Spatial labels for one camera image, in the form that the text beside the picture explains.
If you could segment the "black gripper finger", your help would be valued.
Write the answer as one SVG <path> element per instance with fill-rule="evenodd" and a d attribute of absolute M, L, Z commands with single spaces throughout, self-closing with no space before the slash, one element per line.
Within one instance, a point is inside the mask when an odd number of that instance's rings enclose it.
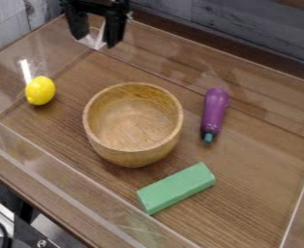
<path fill-rule="evenodd" d="M 75 9 L 64 11 L 68 32 L 75 40 L 80 40 L 88 34 L 87 14 Z"/>
<path fill-rule="evenodd" d="M 123 12 L 107 12 L 103 42 L 114 47 L 123 39 L 127 16 Z"/>

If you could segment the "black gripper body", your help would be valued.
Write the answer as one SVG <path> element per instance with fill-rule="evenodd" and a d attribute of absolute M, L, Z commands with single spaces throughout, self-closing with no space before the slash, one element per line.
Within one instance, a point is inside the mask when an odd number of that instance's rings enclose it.
<path fill-rule="evenodd" d="M 66 19 L 76 22 L 88 14 L 106 16 L 114 14 L 123 19 L 131 18 L 130 0 L 59 0 Z"/>

